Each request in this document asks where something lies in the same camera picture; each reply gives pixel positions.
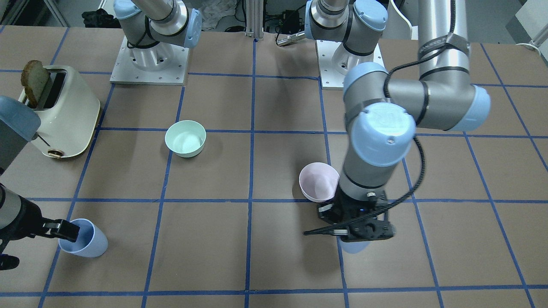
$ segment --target bread slice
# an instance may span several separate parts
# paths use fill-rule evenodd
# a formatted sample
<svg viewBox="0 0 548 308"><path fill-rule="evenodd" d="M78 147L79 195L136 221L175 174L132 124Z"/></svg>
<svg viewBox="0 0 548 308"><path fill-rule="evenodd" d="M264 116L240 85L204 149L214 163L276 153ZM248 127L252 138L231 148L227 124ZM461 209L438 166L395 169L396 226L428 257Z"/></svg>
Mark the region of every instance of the bread slice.
<svg viewBox="0 0 548 308"><path fill-rule="evenodd" d="M25 88L30 108L34 109L38 106L40 96L42 96L42 92L48 81L49 72L44 68L42 62L31 60L25 65L21 74L21 85Z"/></svg>

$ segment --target white cable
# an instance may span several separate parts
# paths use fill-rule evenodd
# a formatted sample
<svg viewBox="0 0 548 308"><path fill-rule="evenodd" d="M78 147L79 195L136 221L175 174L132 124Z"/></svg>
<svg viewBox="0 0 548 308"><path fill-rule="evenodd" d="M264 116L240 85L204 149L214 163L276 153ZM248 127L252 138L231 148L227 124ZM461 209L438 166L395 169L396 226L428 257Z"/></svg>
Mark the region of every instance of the white cable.
<svg viewBox="0 0 548 308"><path fill-rule="evenodd" d="M536 50L536 52L537 52L540 56L542 56L542 54L540 53L539 48L538 48L537 46L533 45L533 44L529 44L529 43L519 43L519 44L516 44L516 45L525 46L525 47L526 47L527 49L529 49L529 50L534 49L534 50Z"/></svg>

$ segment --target bowl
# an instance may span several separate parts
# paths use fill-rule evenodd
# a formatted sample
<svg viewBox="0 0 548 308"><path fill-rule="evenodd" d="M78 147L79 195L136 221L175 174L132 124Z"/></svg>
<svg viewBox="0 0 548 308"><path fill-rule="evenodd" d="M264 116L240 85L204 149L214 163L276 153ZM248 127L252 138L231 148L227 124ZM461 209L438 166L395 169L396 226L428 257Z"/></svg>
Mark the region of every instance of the bowl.
<svg viewBox="0 0 548 308"><path fill-rule="evenodd" d="M180 157L198 155L205 142L206 129L192 120L179 121L165 133L165 145Z"/></svg>
<svg viewBox="0 0 548 308"><path fill-rule="evenodd" d="M299 174L302 194L313 202L325 202L335 196L339 173L328 164L316 162L306 165Z"/></svg>

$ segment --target white mounting plate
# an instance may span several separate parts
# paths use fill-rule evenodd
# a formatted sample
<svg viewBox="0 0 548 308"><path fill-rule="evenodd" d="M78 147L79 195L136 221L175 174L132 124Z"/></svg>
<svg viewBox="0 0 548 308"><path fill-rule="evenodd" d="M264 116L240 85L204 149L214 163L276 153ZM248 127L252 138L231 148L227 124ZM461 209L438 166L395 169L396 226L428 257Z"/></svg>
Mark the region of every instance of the white mounting plate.
<svg viewBox="0 0 548 308"><path fill-rule="evenodd" d="M118 58L110 76L111 83L120 84L163 84L184 85L189 64L189 48L171 45L173 48L173 64L160 71L143 71L132 63L128 40L124 36Z"/></svg>
<svg viewBox="0 0 548 308"><path fill-rule="evenodd" d="M322 89L325 90L342 90L344 87L345 75L339 73L333 65L331 59L337 48L341 45L340 42L331 41L316 41L316 50L318 52L319 75L322 79ZM379 45L373 51L373 62L384 67L383 56L380 54Z"/></svg>

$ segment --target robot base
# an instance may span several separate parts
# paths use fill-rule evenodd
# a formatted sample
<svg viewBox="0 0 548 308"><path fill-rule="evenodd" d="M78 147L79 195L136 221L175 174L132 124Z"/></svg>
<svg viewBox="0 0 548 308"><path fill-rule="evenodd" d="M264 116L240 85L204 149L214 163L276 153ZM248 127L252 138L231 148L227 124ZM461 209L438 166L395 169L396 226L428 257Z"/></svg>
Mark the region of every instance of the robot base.
<svg viewBox="0 0 548 308"><path fill-rule="evenodd" d="M144 71L132 63L128 40L124 36L122 46L116 58L116 64L110 76L111 83L120 84L162 84L184 85L189 63L189 48L170 45L173 49L173 64L160 71Z"/></svg>
<svg viewBox="0 0 548 308"><path fill-rule="evenodd" d="M322 79L322 89L325 90L342 90L344 87L344 78L346 75L340 72L340 68L335 67L333 56L335 51L341 45L340 42L331 41L316 41L316 50L318 52L319 75ZM369 61L378 63L384 66L383 57L380 54L379 45L375 47L375 51Z"/></svg>

